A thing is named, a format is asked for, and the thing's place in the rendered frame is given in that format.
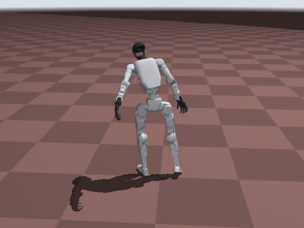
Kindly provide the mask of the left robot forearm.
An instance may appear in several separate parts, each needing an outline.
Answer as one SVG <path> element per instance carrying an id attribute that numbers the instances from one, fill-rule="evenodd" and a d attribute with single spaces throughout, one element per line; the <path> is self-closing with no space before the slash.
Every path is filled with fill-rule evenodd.
<path id="1" fill-rule="evenodd" d="M 122 85 L 122 82 L 121 82 L 120 87 L 119 87 L 119 91 L 118 91 L 118 94 L 117 94 L 117 97 L 116 97 L 116 101 L 117 101 L 117 98 L 120 97 L 121 98 L 121 103 L 122 103 L 126 90 L 127 90 L 127 88 L 124 85 Z"/>

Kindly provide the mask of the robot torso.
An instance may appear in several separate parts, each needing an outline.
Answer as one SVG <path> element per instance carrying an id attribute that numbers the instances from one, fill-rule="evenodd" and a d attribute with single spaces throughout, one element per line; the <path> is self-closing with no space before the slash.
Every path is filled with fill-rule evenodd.
<path id="1" fill-rule="evenodd" d="M 146 99 L 148 112 L 162 111 L 162 99 L 157 90 L 161 87 L 161 75 L 154 58 L 146 58 L 134 62 L 135 75 L 140 87 L 145 93 L 149 93 Z"/>

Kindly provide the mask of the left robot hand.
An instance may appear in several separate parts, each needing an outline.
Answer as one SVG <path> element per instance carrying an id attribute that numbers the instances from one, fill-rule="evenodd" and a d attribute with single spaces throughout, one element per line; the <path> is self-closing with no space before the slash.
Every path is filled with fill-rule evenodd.
<path id="1" fill-rule="evenodd" d="M 119 113 L 118 113 L 118 109 L 119 109 L 119 106 L 121 106 L 121 98 L 118 97 L 117 98 L 117 101 L 115 102 L 115 117 L 117 120 L 120 120 L 120 117 L 121 116 Z"/>

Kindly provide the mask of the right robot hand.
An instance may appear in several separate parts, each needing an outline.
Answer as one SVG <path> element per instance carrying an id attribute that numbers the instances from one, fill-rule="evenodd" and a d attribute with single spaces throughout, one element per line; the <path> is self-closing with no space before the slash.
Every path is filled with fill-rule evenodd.
<path id="1" fill-rule="evenodd" d="M 181 96 L 179 96 L 179 99 L 180 99 L 180 100 L 177 101 L 177 103 L 178 103 L 177 109 L 178 109 L 178 107 L 180 106 L 180 113 L 182 112 L 182 109 L 183 109 L 183 112 L 182 112 L 182 113 L 186 113 L 186 112 L 188 111 L 188 108 L 187 108 L 185 102 L 182 100 L 182 97 L 181 97 Z"/>

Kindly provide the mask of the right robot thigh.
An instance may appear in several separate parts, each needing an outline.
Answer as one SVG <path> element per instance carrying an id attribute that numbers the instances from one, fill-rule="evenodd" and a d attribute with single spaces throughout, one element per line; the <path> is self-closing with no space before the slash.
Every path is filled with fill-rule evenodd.
<path id="1" fill-rule="evenodd" d="M 167 140 L 168 140 L 168 142 L 173 143 L 174 142 L 173 134 L 176 133 L 176 131 L 175 131 L 173 110 L 172 110 L 172 106 L 169 102 L 162 101 L 162 113 L 163 113 L 165 123 L 166 123 L 167 129 L 168 129 Z"/>

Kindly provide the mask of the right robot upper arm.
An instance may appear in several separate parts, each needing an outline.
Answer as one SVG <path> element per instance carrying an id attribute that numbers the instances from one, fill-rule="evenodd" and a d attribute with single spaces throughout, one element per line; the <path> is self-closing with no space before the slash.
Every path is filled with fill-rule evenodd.
<path id="1" fill-rule="evenodd" d="M 162 59 L 155 59 L 158 65 L 158 68 L 160 69 L 160 71 L 166 76 L 166 83 L 167 84 L 171 84 L 174 82 L 174 78 L 173 76 L 170 74 L 169 69 L 167 68 L 167 66 L 165 65 L 164 61 Z"/>

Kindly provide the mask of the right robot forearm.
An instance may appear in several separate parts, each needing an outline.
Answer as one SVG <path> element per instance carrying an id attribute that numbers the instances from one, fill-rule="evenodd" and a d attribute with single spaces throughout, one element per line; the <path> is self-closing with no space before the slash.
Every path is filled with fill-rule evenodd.
<path id="1" fill-rule="evenodd" d="M 170 88 L 172 89 L 173 95 L 175 96 L 175 100 L 176 100 L 176 101 L 180 100 L 180 99 L 179 99 L 179 96 L 181 96 L 181 95 L 180 95 L 180 91 L 179 91 L 179 89 L 178 89 L 178 87 L 177 87 L 177 83 L 176 83 L 175 80 L 174 80 L 174 82 L 170 85 Z"/>

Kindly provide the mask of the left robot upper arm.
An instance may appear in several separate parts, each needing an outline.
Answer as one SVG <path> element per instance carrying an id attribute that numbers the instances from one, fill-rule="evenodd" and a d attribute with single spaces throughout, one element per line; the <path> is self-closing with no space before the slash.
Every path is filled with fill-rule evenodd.
<path id="1" fill-rule="evenodd" d="M 124 73 L 124 76 L 123 76 L 123 82 L 122 82 L 122 85 L 125 86 L 127 89 L 129 88 L 129 80 L 132 76 L 132 74 L 134 73 L 135 71 L 135 65 L 134 64 L 128 64 L 127 67 L 126 67 L 126 70 L 125 70 L 125 73 Z"/>

